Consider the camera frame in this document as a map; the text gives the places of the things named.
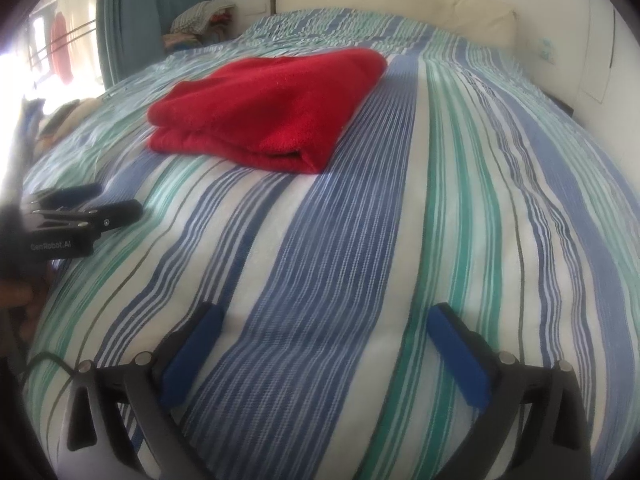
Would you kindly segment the person's left hand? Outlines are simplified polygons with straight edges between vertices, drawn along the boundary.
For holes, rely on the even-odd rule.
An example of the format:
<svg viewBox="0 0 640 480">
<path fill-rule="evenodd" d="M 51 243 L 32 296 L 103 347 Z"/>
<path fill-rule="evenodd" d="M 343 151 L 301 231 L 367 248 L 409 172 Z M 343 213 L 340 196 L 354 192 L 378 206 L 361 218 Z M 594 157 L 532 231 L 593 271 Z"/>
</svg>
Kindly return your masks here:
<svg viewBox="0 0 640 480">
<path fill-rule="evenodd" d="M 52 263 L 38 263 L 27 273 L 15 266 L 1 268 L 1 309 L 21 310 L 18 334 L 22 341 L 31 342 L 39 324 L 55 281 L 56 270 Z"/>
</svg>

